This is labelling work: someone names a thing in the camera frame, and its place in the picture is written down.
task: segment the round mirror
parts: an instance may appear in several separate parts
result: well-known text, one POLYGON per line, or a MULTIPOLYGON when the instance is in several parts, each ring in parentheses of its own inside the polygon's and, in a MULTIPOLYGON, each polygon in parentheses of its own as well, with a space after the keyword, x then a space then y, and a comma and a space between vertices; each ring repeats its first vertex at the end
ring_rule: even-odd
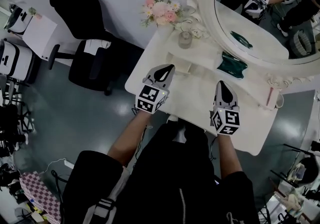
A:
POLYGON ((320 0, 215 0, 217 20, 232 43, 278 64, 320 58, 319 10, 320 0))

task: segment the power strip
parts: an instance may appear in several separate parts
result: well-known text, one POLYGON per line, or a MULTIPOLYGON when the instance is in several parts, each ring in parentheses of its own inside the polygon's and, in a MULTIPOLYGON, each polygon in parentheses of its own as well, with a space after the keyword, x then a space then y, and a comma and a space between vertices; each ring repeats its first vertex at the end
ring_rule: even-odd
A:
POLYGON ((72 162, 69 162, 68 160, 64 160, 64 165, 69 167, 70 169, 73 169, 75 167, 75 164, 72 162))

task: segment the white mirror frame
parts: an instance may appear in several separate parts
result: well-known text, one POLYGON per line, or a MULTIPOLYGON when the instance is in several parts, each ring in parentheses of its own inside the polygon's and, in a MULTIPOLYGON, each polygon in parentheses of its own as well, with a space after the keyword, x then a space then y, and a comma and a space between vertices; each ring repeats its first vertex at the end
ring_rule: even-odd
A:
POLYGON ((197 0, 202 20, 206 29, 214 40, 228 53, 237 56, 248 65, 257 66, 260 71, 294 77, 308 77, 320 74, 320 53, 299 58, 278 61, 267 61, 256 58, 248 54, 244 48, 238 47, 236 42, 231 39, 231 35, 226 35, 223 25, 219 22, 219 14, 216 9, 215 0, 197 0))

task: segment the foot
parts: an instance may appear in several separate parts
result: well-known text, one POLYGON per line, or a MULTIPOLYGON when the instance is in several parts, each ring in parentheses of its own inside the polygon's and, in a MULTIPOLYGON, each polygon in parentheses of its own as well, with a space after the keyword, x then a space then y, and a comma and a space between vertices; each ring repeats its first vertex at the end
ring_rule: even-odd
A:
POLYGON ((25 132, 23 135, 25 136, 25 144, 28 145, 29 144, 29 134, 27 132, 25 132))
POLYGON ((14 146, 14 150, 15 151, 18 151, 20 149, 20 147, 19 147, 19 142, 17 142, 16 144, 15 144, 15 146, 14 146))
POLYGON ((289 34, 288 34, 287 32, 285 32, 285 31, 282 30, 282 28, 280 27, 280 24, 279 24, 279 23, 276 25, 276 27, 278 28, 278 30, 281 31, 282 35, 283 35, 285 38, 287 38, 287 37, 289 36, 289 34))
POLYGON ((168 121, 171 121, 171 122, 178 122, 179 118, 173 114, 169 115, 166 123, 168 123, 168 121))

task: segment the checkered cloth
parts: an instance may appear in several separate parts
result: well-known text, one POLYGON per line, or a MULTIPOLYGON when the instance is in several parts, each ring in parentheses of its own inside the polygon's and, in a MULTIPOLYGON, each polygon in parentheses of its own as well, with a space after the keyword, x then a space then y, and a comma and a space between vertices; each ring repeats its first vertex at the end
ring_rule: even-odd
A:
POLYGON ((60 202, 41 181, 36 171, 22 174, 20 176, 20 184, 30 202, 47 213, 44 216, 47 217, 51 224, 61 223, 60 202))

